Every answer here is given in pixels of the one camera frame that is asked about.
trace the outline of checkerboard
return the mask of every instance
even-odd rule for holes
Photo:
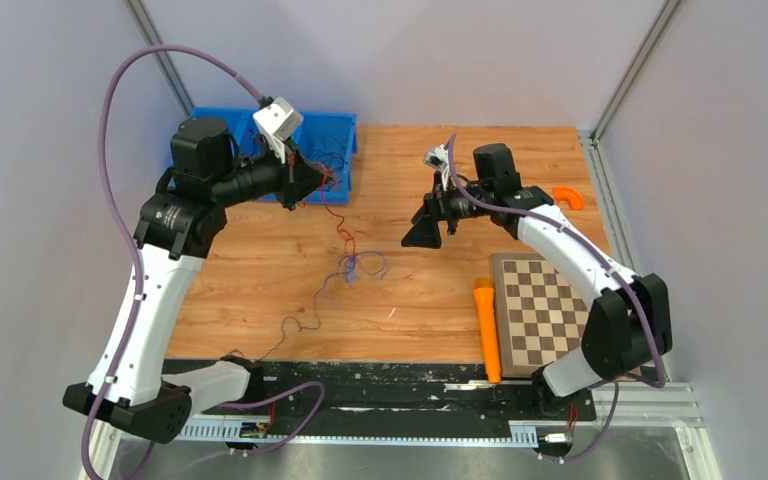
[[[537,254],[492,256],[502,375],[530,377],[581,343],[587,305]]]

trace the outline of white wall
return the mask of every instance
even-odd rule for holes
[[[129,259],[96,168],[102,96],[142,46],[121,2],[0,1],[0,478],[76,478],[61,406],[113,326]],[[182,118],[153,62],[114,100],[109,161],[134,225]]]
[[[724,478],[768,478],[768,2],[686,2],[604,142]]]
[[[144,0],[163,40],[367,124],[591,129],[662,0]],[[197,105],[251,99],[176,60]]]

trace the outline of orange object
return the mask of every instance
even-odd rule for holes
[[[567,205],[573,210],[584,209],[584,199],[581,198],[581,194],[574,188],[555,187],[552,190],[552,196],[555,197],[555,202],[567,202]]]
[[[473,285],[472,296],[478,307],[478,323],[481,326],[481,349],[484,351],[484,369],[487,381],[502,381],[502,361],[499,358],[499,341],[496,336],[496,314],[493,308],[493,296],[496,291],[489,278],[477,278]]]

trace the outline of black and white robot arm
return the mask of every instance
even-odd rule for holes
[[[107,375],[128,323],[136,292],[131,271],[110,340],[86,382],[67,387],[63,404],[84,415],[109,383],[97,418],[159,443],[171,441],[186,420],[223,402],[241,399],[256,365],[223,357],[198,370],[161,375],[181,304],[227,223],[225,208],[263,195],[292,210],[327,183],[292,141],[302,117],[284,99],[268,99],[254,114],[260,155],[240,157],[225,122],[190,118],[171,139],[173,165],[143,205],[134,233],[144,268],[144,288],[134,330],[116,374]]]
[[[461,219],[490,216],[493,223],[546,258],[575,287],[590,305],[581,346],[535,373],[538,409],[547,414],[557,412],[577,392],[652,360],[644,329],[614,273],[640,300],[658,353],[670,350],[669,304],[663,280],[655,274],[640,276],[611,259],[581,235],[546,192],[536,186],[523,187],[511,151],[504,144],[479,147],[473,158],[479,178],[465,186],[472,197],[492,206],[536,215],[499,213],[476,205],[453,185],[447,150],[435,147],[425,157],[425,163],[437,170],[432,191],[424,196],[402,246],[440,248],[439,222],[446,222],[451,235]],[[561,227],[540,218],[553,220]],[[577,233],[576,237],[589,248],[569,232]],[[595,255],[610,265],[608,272]]]

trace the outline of blue bin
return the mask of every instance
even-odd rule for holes
[[[257,126],[252,114],[256,110],[242,108],[196,107],[192,117],[213,115],[225,120],[228,130],[240,145],[240,153],[254,155],[254,135]],[[320,162],[334,171],[337,186],[325,191],[325,201],[330,205],[347,205],[352,190],[352,154],[357,152],[357,115],[351,113],[302,112],[304,121],[293,133],[293,140],[306,159]],[[275,201],[267,195],[262,200]],[[317,190],[307,197],[307,202],[322,204],[322,194]]]

